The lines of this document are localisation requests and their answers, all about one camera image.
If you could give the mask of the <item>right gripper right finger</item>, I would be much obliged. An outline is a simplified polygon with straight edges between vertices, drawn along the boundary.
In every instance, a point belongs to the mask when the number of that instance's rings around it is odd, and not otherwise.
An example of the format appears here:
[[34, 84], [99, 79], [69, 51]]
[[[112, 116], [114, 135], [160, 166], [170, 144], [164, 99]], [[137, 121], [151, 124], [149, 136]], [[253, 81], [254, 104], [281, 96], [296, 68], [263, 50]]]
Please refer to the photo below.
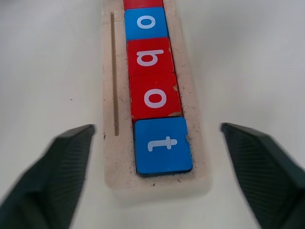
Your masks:
[[305, 227], [305, 172], [269, 135], [222, 123], [239, 186], [263, 229]]

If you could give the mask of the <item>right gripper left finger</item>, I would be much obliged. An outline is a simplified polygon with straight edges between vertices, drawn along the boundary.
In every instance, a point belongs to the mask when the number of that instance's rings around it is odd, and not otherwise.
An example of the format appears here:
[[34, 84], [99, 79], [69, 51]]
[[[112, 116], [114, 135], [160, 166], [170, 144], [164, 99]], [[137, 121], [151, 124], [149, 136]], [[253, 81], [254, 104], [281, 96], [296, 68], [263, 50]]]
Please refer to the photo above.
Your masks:
[[2, 229], [69, 228], [86, 177], [94, 125], [54, 138], [0, 206]]

